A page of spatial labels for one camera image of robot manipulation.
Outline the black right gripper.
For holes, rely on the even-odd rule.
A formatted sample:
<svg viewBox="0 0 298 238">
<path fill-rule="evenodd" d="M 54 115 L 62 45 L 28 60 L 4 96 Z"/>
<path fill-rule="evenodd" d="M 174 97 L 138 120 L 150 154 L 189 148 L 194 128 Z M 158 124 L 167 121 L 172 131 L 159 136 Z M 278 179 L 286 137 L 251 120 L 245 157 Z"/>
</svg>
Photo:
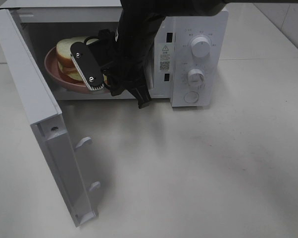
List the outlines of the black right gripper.
<svg viewBox="0 0 298 238">
<path fill-rule="evenodd" d="M 94 43 L 75 42 L 70 47 L 71 59 L 89 91 L 99 91 L 104 86 L 112 96 L 124 90 L 130 92 L 138 101 L 138 108 L 147 107 L 151 96 L 146 84 L 142 59 L 123 56 L 115 40 L 115 33 L 103 29 Z"/>
</svg>

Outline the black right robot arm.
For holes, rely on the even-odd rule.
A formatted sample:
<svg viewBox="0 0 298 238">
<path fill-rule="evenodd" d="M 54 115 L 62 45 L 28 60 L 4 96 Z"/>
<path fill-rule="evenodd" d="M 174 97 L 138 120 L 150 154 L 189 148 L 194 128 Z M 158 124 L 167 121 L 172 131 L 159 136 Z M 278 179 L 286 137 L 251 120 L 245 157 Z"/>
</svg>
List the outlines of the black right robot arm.
<svg viewBox="0 0 298 238">
<path fill-rule="evenodd" d="M 115 32 L 73 43 L 90 91 L 128 91 L 139 108 L 169 96 L 174 107 L 207 106 L 222 48 L 225 0 L 123 0 Z"/>
</svg>

